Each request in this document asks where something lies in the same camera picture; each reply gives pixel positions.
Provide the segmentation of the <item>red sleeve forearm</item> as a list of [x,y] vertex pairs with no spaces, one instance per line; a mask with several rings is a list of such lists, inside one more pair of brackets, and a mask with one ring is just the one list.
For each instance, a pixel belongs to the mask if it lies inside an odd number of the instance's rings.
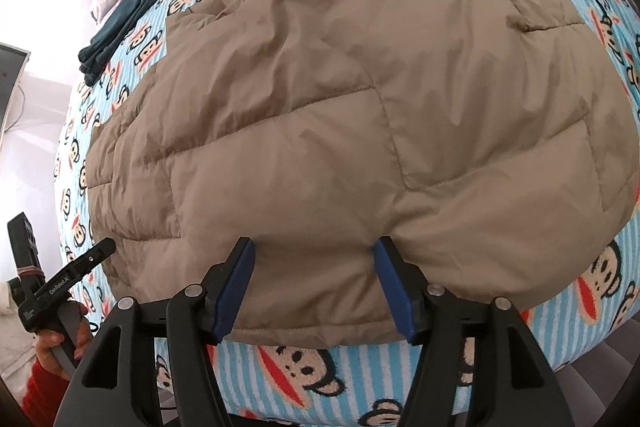
[[61,376],[43,369],[38,360],[32,365],[22,400],[22,410],[36,427],[52,427],[68,384]]

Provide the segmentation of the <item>person's left hand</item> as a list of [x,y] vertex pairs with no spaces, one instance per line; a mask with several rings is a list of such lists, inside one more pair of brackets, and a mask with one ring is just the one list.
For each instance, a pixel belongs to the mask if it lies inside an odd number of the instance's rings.
[[[77,306],[81,320],[78,324],[76,340],[74,341],[74,345],[76,346],[74,359],[79,361],[85,355],[85,352],[93,340],[93,336],[90,324],[86,319],[88,308],[83,303],[78,303]],[[58,363],[58,359],[55,358],[53,353],[53,349],[60,346],[64,339],[65,337],[58,332],[51,331],[50,329],[42,329],[36,334],[34,348],[37,360],[43,369],[57,377],[61,377],[64,381],[69,381],[70,374]]]

